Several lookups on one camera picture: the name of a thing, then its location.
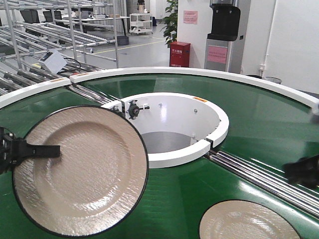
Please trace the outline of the black gripper body, image-right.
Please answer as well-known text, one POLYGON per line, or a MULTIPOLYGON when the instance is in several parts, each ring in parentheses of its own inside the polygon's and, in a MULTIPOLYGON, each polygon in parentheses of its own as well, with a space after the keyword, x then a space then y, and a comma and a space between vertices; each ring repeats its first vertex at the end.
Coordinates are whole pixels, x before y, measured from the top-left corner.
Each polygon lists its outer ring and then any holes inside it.
POLYGON ((283 165, 283 171, 290 184, 298 183, 308 188, 315 188, 319 185, 319 155, 286 163, 283 165))

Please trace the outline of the black gripper body, image-left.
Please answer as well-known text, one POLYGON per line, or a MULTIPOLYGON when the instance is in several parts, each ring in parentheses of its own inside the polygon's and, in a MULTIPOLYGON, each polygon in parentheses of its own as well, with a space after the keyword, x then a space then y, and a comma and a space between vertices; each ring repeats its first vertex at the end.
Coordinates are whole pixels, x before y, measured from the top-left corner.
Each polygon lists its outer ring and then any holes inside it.
POLYGON ((10 171, 12 165, 11 155, 12 133, 6 132, 6 128, 0 127, 0 173, 10 171))

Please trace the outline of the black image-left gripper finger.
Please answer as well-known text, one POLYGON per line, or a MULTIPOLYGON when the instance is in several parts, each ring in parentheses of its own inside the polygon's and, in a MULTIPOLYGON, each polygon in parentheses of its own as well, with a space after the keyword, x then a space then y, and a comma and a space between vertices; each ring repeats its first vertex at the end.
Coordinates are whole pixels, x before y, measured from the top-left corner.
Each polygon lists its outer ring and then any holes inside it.
POLYGON ((12 165, 20 165, 27 158, 56 158, 60 156, 60 145, 34 145, 24 139, 14 139, 10 148, 12 165))

